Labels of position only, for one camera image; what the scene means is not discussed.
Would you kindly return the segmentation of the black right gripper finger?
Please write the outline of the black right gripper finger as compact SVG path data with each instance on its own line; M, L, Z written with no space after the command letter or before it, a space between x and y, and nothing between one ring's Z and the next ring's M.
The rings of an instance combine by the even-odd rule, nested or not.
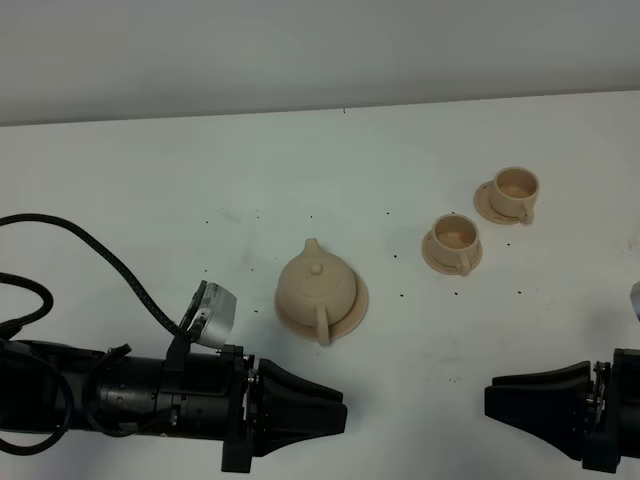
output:
M518 375L494 377L492 386L558 384L582 378L590 379L591 363L582 361L561 369Z
M492 385L484 392L485 415L529 433L572 460L583 458L586 434L595 414L589 382Z

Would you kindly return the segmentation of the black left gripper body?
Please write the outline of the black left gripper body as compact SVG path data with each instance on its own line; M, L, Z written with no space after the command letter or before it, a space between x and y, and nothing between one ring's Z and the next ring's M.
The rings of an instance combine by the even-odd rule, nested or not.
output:
M245 354L242 347L232 345L225 345L222 353L230 361L231 383L221 470L249 472L259 440L259 357Z

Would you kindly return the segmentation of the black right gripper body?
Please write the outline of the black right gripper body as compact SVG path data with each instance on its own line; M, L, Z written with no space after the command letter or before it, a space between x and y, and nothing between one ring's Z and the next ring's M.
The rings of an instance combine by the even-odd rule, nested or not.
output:
M639 351L616 349L613 362L597 362L594 373L582 467L615 472L622 457L639 458Z

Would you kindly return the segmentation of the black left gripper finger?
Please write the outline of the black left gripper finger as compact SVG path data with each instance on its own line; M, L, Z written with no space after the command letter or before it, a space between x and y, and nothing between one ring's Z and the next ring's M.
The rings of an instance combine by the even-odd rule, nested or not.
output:
M263 383L254 457L264 457L294 443L342 434L347 406L332 389L292 389L272 380Z
M262 376L291 391L341 403L343 394L329 387L305 380L276 365L273 361L262 358L259 362Z

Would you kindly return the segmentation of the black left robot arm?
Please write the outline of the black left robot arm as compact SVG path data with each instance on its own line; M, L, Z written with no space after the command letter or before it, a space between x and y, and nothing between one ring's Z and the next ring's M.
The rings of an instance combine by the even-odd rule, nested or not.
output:
M45 438L31 446L4 441L2 452L35 455L69 430L215 440L223 444L222 471L247 473L256 457L345 430L341 392L239 346L195 354L176 339L163 359L130 350L3 341L1 428Z

